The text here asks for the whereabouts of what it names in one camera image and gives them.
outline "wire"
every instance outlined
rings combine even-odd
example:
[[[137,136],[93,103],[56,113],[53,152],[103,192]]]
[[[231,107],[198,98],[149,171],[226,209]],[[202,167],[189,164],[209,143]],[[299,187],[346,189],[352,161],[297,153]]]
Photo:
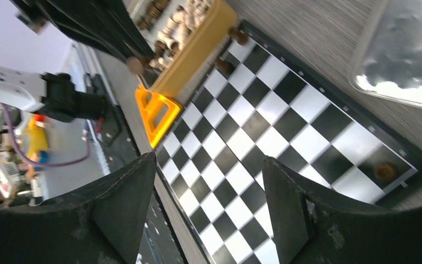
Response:
[[[12,127],[12,120],[10,118],[9,107],[3,103],[1,103],[1,105],[2,105],[2,108],[4,109],[3,111],[4,119],[8,125],[9,136],[10,136],[10,141],[12,142],[12,146],[14,147],[15,152],[18,155],[20,155],[22,160],[24,160],[27,164],[32,165],[34,167],[40,167],[40,168],[59,168],[59,167],[65,167],[65,166],[77,164],[79,162],[86,160],[90,156],[90,142],[86,140],[86,155],[74,161],[56,163],[56,164],[46,164],[46,163],[32,161],[23,153],[23,151],[20,149],[19,144],[17,143],[17,139],[15,138],[15,131],[14,131],[14,128]]]

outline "silver tray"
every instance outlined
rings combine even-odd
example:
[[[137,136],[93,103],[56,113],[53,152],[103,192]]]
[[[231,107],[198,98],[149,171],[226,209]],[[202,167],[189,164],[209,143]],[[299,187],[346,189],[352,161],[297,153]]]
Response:
[[[422,108],[422,0],[379,0],[352,60],[360,92]]]

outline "chessboard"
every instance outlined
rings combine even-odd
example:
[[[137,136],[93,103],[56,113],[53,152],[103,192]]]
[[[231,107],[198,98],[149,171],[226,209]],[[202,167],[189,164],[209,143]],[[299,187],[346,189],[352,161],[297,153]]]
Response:
[[[276,264],[265,156],[374,204],[422,177],[422,151],[247,21],[156,149],[158,171],[210,263]]]

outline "purple cable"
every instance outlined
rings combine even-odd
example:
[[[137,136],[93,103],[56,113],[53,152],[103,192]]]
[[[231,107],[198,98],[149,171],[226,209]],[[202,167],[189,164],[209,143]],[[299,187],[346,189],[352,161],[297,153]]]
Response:
[[[86,140],[86,155],[83,157],[76,159],[74,161],[64,162],[64,163],[56,163],[56,164],[46,164],[46,163],[39,163],[32,161],[29,159],[23,151],[20,149],[19,144],[17,143],[17,139],[15,138],[15,131],[12,127],[12,120],[10,119],[10,110],[9,107],[3,103],[1,103],[2,108],[4,109],[4,119],[7,123],[9,135],[10,135],[10,141],[12,142],[12,146],[14,147],[15,152],[21,156],[22,160],[24,160],[27,164],[32,165],[34,167],[40,167],[40,168],[59,168],[59,167],[65,167],[73,164],[77,164],[79,162],[82,162],[86,160],[90,156],[90,142]]]

